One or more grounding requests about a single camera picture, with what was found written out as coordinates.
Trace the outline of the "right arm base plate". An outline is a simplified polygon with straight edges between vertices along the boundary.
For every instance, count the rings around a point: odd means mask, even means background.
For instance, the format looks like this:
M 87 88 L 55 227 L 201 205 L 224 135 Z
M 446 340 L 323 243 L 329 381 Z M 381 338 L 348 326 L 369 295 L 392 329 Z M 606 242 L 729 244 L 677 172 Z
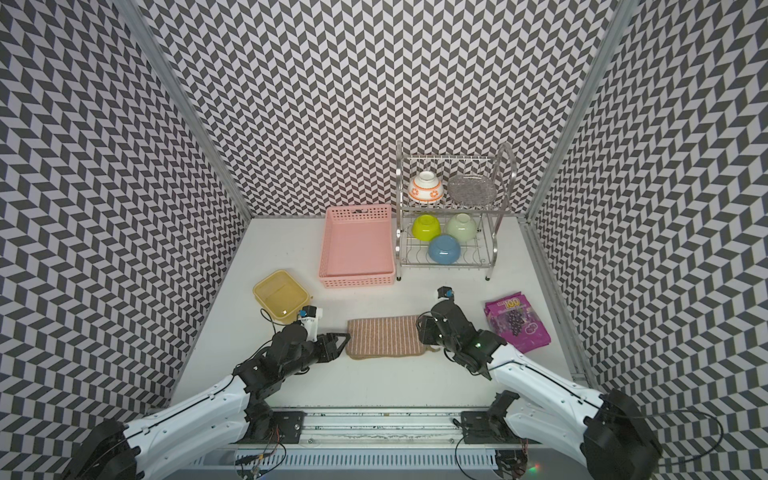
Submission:
M 503 418 L 487 412 L 462 411 L 459 423 L 464 442 L 469 445 L 521 443 Z

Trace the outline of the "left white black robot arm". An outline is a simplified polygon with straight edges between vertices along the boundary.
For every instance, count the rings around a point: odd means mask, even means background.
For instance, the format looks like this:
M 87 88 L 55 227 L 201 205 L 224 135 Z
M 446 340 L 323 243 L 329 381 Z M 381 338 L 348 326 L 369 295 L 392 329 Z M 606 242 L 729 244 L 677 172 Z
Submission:
M 94 427 L 61 473 L 63 479 L 163 479 L 249 434 L 264 435 L 268 397 L 285 380 L 344 351 L 347 333 L 310 336 L 296 321 L 277 331 L 214 386 L 143 418 Z

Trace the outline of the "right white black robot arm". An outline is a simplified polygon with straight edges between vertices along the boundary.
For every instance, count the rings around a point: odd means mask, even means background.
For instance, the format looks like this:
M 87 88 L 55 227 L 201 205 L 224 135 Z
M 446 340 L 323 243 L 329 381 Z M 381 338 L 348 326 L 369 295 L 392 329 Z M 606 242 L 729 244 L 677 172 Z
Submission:
M 476 328 L 444 298 L 416 321 L 419 340 L 515 394 L 502 422 L 516 437 L 554 449 L 594 479 L 649 479 L 662 446 L 638 404 L 619 390 L 603 393 L 568 380 L 491 330 Z

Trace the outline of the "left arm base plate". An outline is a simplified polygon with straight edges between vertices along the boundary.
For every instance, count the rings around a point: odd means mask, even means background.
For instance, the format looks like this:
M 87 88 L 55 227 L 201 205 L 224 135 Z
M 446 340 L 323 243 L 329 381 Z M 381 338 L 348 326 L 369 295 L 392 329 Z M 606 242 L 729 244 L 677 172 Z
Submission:
M 261 415 L 249 423 L 240 444 L 298 444 L 306 413 L 302 410 L 278 410 Z

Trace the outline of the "brown striped square dishcloth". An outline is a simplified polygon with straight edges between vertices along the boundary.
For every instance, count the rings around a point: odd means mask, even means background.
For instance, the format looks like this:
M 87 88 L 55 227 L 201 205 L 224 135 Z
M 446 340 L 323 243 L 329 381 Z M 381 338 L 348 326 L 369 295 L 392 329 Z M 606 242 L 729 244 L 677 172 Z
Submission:
M 438 348 L 424 345 L 419 340 L 417 320 L 417 315 L 349 320 L 350 341 L 345 352 L 353 360 L 414 357 L 438 352 Z

